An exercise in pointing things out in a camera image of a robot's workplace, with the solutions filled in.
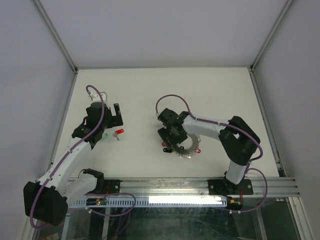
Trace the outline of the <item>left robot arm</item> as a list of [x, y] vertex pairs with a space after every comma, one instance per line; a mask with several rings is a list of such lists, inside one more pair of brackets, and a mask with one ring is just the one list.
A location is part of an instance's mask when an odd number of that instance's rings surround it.
[[29, 181], [24, 186], [24, 210], [35, 230], [58, 226], [65, 219], [69, 206], [86, 193], [106, 192], [104, 174], [98, 170], [86, 168], [80, 178], [72, 183], [68, 181], [102, 139], [104, 131], [124, 124], [119, 104], [113, 106], [115, 115], [105, 103], [92, 103], [58, 162], [36, 182]]

